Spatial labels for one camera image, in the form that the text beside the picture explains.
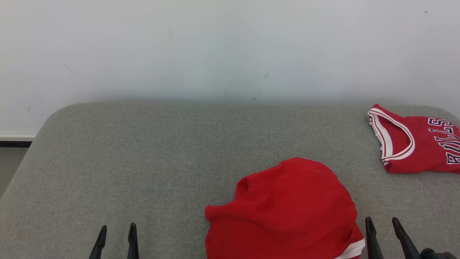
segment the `white stripe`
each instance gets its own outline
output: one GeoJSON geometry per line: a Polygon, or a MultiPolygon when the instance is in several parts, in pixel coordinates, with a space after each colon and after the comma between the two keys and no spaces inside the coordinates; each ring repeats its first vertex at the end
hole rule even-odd
{"type": "Polygon", "coordinates": [[[379,120],[379,116],[371,114],[373,118],[373,123],[371,124],[374,128],[374,132],[380,136],[380,143],[382,144],[383,152],[382,159],[384,157],[393,155],[393,142],[391,142],[390,134],[386,131],[385,127],[382,126],[379,120]]]}
{"type": "Polygon", "coordinates": [[[335,259],[348,259],[348,258],[353,258],[361,254],[362,249],[366,246],[366,242],[364,239],[351,243],[345,251],[337,258],[335,259]]]}
{"type": "Polygon", "coordinates": [[[409,129],[406,126],[404,126],[400,122],[394,120],[392,117],[390,117],[389,115],[387,115],[386,113],[384,113],[380,109],[372,108],[368,112],[368,115],[371,115],[371,114],[377,115],[377,116],[382,116],[382,117],[386,118],[387,120],[392,122],[394,125],[396,125],[399,128],[401,128],[406,133],[406,135],[409,137],[410,144],[404,150],[402,150],[401,152],[399,152],[398,154],[395,154],[395,155],[390,155],[390,156],[387,155],[385,157],[382,157],[383,160],[385,160],[385,161],[401,160],[401,159],[404,159],[404,158],[408,157],[410,154],[412,154],[412,152],[415,149],[415,140],[414,140],[414,137],[412,136],[412,134],[410,133],[409,129]]]}

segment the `red shirt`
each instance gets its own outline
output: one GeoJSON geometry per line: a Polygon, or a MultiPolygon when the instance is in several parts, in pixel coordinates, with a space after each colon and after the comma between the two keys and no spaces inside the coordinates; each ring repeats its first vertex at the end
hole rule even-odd
{"type": "Polygon", "coordinates": [[[369,121],[382,144],[389,173],[460,173],[460,130],[439,118],[401,117],[374,105],[369,121]]]}
{"type": "Polygon", "coordinates": [[[205,215],[208,259],[349,259],[365,245],[348,191],[302,158],[244,177],[231,203],[205,215]]]}

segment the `gray cushion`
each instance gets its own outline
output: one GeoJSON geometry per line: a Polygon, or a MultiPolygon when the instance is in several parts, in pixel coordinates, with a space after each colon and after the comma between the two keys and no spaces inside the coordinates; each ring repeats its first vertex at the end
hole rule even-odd
{"type": "MultiPolygon", "coordinates": [[[[437,108],[384,107],[460,124],[437,108]]],[[[103,257],[125,258],[135,222],[141,258],[204,259],[205,207],[232,201],[240,178],[292,157],[320,161],[337,174],[356,203],[359,227],[364,231],[366,216],[374,220],[385,258],[403,258],[391,217],[420,250],[460,257],[460,175],[386,173],[369,109],[66,107],[47,120],[0,200],[0,258],[87,258],[104,224],[103,257]]]]}

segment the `floor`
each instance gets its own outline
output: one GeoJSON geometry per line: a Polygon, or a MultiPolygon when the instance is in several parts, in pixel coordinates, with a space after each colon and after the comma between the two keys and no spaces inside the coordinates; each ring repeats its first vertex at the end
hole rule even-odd
{"type": "Polygon", "coordinates": [[[0,147],[0,198],[11,182],[27,150],[28,148],[22,147],[0,147]]]}

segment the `printed lettering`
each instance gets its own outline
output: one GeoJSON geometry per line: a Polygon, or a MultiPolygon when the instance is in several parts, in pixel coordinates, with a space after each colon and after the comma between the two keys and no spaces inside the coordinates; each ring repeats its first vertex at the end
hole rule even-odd
{"type": "Polygon", "coordinates": [[[443,141],[443,140],[449,140],[449,139],[456,139],[460,140],[460,137],[457,137],[455,135],[447,135],[447,138],[440,138],[440,137],[434,137],[436,141],[443,141]]]}
{"type": "Polygon", "coordinates": [[[447,156],[447,163],[449,165],[457,165],[460,164],[460,156],[451,154],[449,152],[446,153],[447,156]]]}
{"type": "Polygon", "coordinates": [[[443,120],[443,119],[435,119],[435,118],[428,118],[428,124],[433,126],[453,126],[452,122],[443,120]]]}
{"type": "Polygon", "coordinates": [[[439,133],[444,133],[444,134],[453,134],[454,133],[454,128],[452,127],[444,127],[444,130],[439,130],[439,129],[428,129],[430,132],[439,132],[439,133]]]}
{"type": "Polygon", "coordinates": [[[460,153],[460,142],[459,141],[446,141],[446,142],[441,142],[438,144],[442,146],[444,149],[452,150],[457,153],[460,153]]]}

